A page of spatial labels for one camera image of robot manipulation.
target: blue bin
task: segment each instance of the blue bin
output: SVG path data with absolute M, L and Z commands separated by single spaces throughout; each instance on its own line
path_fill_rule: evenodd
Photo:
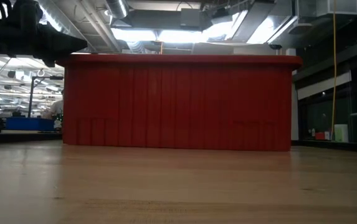
M 6 129 L 24 131 L 53 131 L 54 120 L 42 118 L 7 118 Z

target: red panel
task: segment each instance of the red panel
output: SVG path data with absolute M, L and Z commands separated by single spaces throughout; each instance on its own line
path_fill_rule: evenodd
M 191 100 L 191 74 L 188 68 L 176 72 L 176 130 L 175 147 L 189 148 L 189 108 Z
M 163 67 L 161 74 L 161 127 L 160 146 L 174 147 L 176 76 L 174 70 Z
M 298 57 L 73 55 L 61 63 L 67 144 L 290 149 Z
M 146 143 L 148 147 L 160 146 L 161 114 L 161 69 L 149 68 L 148 71 L 148 130 Z
M 132 145 L 146 145 L 146 119 L 148 112 L 148 71 L 146 67 L 135 69 Z
M 120 146 L 132 146 L 134 69 L 123 67 L 120 70 L 118 143 Z

